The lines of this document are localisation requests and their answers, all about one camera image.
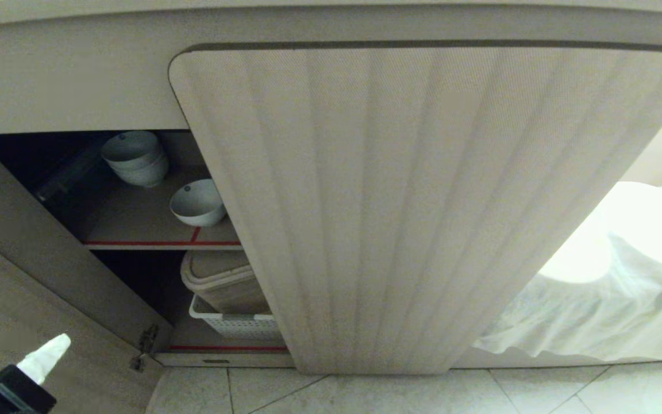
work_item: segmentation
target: door hinge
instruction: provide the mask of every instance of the door hinge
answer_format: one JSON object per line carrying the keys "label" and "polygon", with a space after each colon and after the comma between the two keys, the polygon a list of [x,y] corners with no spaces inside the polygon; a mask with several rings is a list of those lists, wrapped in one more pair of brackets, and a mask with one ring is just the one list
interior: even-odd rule
{"label": "door hinge", "polygon": [[142,332],[142,335],[140,335],[140,354],[129,361],[129,367],[131,369],[136,370],[137,372],[144,372],[144,360],[150,356],[158,332],[160,332],[160,327],[155,324],[152,324],[148,330]]}

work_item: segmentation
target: grout line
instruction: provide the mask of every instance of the grout line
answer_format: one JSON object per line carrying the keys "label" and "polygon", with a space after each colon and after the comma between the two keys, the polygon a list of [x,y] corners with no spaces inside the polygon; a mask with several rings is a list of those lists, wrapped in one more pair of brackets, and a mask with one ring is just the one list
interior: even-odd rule
{"label": "grout line", "polygon": [[507,400],[510,401],[510,405],[512,405],[513,408],[515,409],[515,411],[517,411],[517,413],[520,414],[520,409],[518,409],[518,407],[515,405],[515,403],[513,402],[513,399],[510,398],[509,395],[507,395],[507,391],[505,391],[505,389],[502,388],[502,385],[499,383],[499,381],[497,381],[497,378],[494,377],[494,374],[492,374],[492,370],[488,369],[488,370],[486,370],[486,372],[489,373],[489,377],[492,377],[492,380],[494,380],[494,383],[497,384],[497,387],[499,387],[499,390],[501,390],[502,393],[505,394],[505,396],[507,397]]}
{"label": "grout line", "polygon": [[594,414],[593,412],[591,412],[591,408],[589,408],[589,406],[586,405],[586,403],[584,402],[583,399],[581,399],[580,396],[575,395],[575,397],[576,397],[577,400],[581,401],[581,404],[583,404],[584,407],[586,407],[586,411],[589,411],[589,414]]}
{"label": "grout line", "polygon": [[599,379],[599,377],[601,377],[602,375],[604,375],[604,373],[607,372],[611,367],[614,367],[614,365],[607,365],[607,368],[604,369],[604,371],[600,372],[596,377],[592,378],[591,381],[587,382],[583,387],[581,387],[581,388],[579,388],[578,390],[576,390],[575,393],[573,393],[572,395],[568,396],[568,398],[566,398],[565,400],[563,400],[563,402],[560,403],[559,406],[557,406],[557,407],[555,407],[554,409],[552,409],[551,412],[554,412],[554,411],[556,411],[557,409],[559,409],[563,404],[567,403],[567,401],[570,400],[571,398],[574,398],[574,397],[578,396],[578,394],[579,394],[581,391],[583,391],[584,388],[588,387],[589,385],[591,385],[592,382],[594,382],[594,381],[596,381],[597,379]]}
{"label": "grout line", "polygon": [[313,385],[313,384],[316,384],[316,383],[318,383],[318,382],[321,382],[321,380],[325,380],[325,379],[328,378],[328,377],[331,377],[331,374],[323,375],[323,377],[321,377],[321,378],[319,378],[319,379],[317,379],[317,380],[315,380],[315,381],[313,381],[313,382],[309,382],[308,384],[303,385],[301,388],[298,388],[297,390],[293,390],[293,391],[291,391],[290,393],[287,393],[286,395],[284,395],[284,396],[282,396],[282,397],[276,398],[276,399],[270,401],[269,403],[263,405],[262,407],[255,408],[255,409],[253,409],[252,411],[250,411],[249,414],[252,414],[252,412],[260,411],[261,409],[263,409],[263,408],[265,408],[265,407],[268,407],[268,406],[270,406],[270,405],[273,405],[274,403],[277,403],[277,402],[280,401],[281,399],[284,399],[284,398],[286,398],[286,397],[289,397],[289,396],[291,396],[292,394],[297,393],[297,392],[300,391],[300,390],[304,390],[304,389],[310,387],[310,386]]}
{"label": "grout line", "polygon": [[226,369],[226,382],[229,383],[229,403],[232,405],[232,414],[234,414],[234,396],[232,396],[232,375],[229,369]]}

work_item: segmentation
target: beige storage box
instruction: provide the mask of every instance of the beige storage box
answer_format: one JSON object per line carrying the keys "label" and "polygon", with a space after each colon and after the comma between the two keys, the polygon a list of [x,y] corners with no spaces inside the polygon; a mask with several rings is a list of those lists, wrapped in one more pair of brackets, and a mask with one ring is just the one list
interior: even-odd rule
{"label": "beige storage box", "polygon": [[189,251],[180,275],[187,288],[222,314],[252,315],[270,309],[242,251]]}

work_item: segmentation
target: plastic basket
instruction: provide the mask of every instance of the plastic basket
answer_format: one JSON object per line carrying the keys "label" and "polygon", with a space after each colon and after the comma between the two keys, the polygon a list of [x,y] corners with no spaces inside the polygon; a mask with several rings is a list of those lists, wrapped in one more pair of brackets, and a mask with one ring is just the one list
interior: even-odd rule
{"label": "plastic basket", "polygon": [[215,310],[194,294],[191,309],[195,319],[202,319],[216,332],[231,339],[281,340],[278,323],[272,315],[225,315]]}

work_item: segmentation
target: stacked bowls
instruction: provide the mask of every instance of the stacked bowls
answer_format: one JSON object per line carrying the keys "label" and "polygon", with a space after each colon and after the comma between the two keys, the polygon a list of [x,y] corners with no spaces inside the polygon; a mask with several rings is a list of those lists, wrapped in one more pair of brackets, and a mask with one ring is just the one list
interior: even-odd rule
{"label": "stacked bowls", "polygon": [[160,184],[168,173],[168,157],[157,136],[147,131],[120,133],[102,147],[102,158],[125,183]]}

